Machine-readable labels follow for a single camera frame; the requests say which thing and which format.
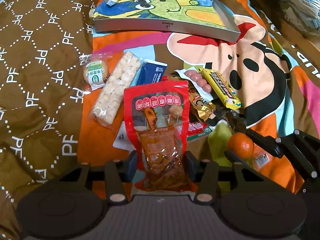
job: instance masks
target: gold candy wrapper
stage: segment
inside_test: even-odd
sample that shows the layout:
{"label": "gold candy wrapper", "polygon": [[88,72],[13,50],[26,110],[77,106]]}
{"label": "gold candy wrapper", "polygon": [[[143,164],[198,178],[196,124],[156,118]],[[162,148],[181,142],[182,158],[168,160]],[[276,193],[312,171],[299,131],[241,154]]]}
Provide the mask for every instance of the gold candy wrapper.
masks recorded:
{"label": "gold candy wrapper", "polygon": [[[167,76],[168,80],[183,80],[181,77]],[[207,103],[198,94],[195,87],[189,82],[189,102],[192,107],[190,111],[197,117],[200,122],[205,122],[213,114],[216,106],[211,102]]]}
{"label": "gold candy wrapper", "polygon": [[199,68],[199,71],[216,92],[225,107],[236,110],[242,106],[239,97],[219,71],[206,68]]}

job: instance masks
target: cartoon face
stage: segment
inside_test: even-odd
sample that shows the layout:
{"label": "cartoon face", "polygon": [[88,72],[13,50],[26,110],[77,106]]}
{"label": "cartoon face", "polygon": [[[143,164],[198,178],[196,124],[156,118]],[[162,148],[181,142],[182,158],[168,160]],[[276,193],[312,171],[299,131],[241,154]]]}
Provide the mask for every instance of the cartoon face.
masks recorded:
{"label": "cartoon face", "polygon": [[135,0],[140,5],[136,5],[137,9],[153,11],[178,11],[180,5],[176,0]]}
{"label": "cartoon face", "polygon": [[285,73],[289,70],[283,57],[258,42],[266,33],[264,27],[242,15],[235,15],[234,20],[241,32],[237,42],[174,33],[167,47],[187,64],[205,65],[220,71],[239,96],[246,115],[250,112],[250,120],[247,118],[250,125],[282,103]]}

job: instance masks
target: colored drawing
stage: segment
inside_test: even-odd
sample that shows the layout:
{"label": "colored drawing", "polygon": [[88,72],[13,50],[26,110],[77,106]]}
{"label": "colored drawing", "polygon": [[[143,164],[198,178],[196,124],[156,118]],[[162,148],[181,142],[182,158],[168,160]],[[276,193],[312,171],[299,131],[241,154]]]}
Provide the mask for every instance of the colored drawing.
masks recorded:
{"label": "colored drawing", "polygon": [[108,18],[167,19],[226,28],[212,6],[212,0],[120,0],[114,5],[101,3],[95,16]]}

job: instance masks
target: green cartoon dinosaur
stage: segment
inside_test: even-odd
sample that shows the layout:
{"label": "green cartoon dinosaur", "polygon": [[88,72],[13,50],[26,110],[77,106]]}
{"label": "green cartoon dinosaur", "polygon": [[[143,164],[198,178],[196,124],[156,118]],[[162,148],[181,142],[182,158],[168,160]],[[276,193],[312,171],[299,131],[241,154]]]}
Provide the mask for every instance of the green cartoon dinosaur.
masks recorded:
{"label": "green cartoon dinosaur", "polygon": [[190,5],[181,6],[177,0],[149,0],[143,3],[142,10],[138,13],[129,15],[152,14],[154,16],[189,23],[209,25],[213,27],[225,28],[219,15],[212,6],[200,6],[196,0],[191,0]]}

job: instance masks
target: pink sausage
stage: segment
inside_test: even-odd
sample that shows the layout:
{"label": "pink sausage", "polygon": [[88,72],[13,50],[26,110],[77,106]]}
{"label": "pink sausage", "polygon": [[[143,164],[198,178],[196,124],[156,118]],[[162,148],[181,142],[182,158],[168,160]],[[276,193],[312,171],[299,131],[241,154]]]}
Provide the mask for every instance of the pink sausage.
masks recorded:
{"label": "pink sausage", "polygon": [[205,80],[205,79],[199,79],[198,81],[197,81],[197,85],[199,86],[199,87],[203,87],[205,84],[207,84],[207,81]]}
{"label": "pink sausage", "polygon": [[209,84],[206,84],[202,87],[203,91],[206,92],[206,93],[211,93],[211,86]]}
{"label": "pink sausage", "polygon": [[194,75],[192,75],[192,76],[190,77],[190,79],[191,79],[192,81],[197,82],[199,79],[202,79],[202,75],[200,75],[200,74],[194,74]]}
{"label": "pink sausage", "polygon": [[187,76],[187,77],[191,77],[192,75],[194,74],[197,74],[198,72],[196,70],[193,70],[193,69],[190,69],[190,70],[187,70],[184,74]]}

